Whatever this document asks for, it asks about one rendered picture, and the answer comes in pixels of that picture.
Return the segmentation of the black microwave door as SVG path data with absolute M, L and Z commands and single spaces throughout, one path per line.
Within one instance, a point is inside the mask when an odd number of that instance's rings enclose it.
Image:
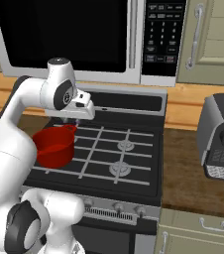
M 138 83 L 144 0 L 138 0 L 135 68 L 129 68 L 131 0 L 0 0 L 0 66 L 7 76 L 48 75 L 71 61 L 78 81 Z

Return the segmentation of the silver microwave oven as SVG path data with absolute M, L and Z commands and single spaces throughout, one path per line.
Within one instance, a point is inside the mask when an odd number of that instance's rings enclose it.
M 174 86 L 187 0 L 0 0 L 0 67 L 46 77 L 52 58 L 79 82 Z

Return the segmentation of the red pot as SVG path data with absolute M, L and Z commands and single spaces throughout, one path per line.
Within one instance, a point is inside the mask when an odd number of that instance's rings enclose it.
M 45 168 L 58 169 L 71 162 L 74 156 L 74 125 L 50 127 L 33 136 L 37 161 Z

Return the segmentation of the grey coffee machine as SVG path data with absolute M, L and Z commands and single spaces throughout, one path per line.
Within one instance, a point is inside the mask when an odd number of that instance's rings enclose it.
M 196 143 L 205 176 L 224 181 L 224 93 L 205 98 Z

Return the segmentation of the beige drawer front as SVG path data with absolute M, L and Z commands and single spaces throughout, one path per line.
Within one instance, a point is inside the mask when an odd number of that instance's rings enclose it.
M 224 218 L 163 208 L 160 225 L 224 236 Z

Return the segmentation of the black gas stove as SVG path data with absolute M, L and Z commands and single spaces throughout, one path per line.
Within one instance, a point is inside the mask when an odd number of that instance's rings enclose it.
M 162 202 L 163 139 L 168 92 L 164 89 L 80 83 L 95 118 L 75 132 L 74 158 L 60 168 L 35 165 L 22 190 L 73 193 L 85 207 L 72 226 L 86 254 L 154 254 Z M 121 202 L 118 213 L 113 204 Z M 135 207 L 142 205 L 145 216 Z

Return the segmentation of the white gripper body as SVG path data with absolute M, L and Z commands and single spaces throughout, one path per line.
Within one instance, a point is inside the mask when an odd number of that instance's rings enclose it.
M 75 118 L 92 120 L 95 117 L 94 104 L 91 100 L 87 104 L 71 101 L 68 106 L 62 110 L 45 110 L 47 116 L 58 118 Z

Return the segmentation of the beige base cupboard door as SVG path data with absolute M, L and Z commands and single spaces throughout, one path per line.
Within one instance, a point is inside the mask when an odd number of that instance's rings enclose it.
M 165 254 L 224 254 L 224 238 L 207 236 L 181 230 L 161 229 L 157 236 L 154 254 L 159 254 L 163 246 L 163 232 L 168 233 Z

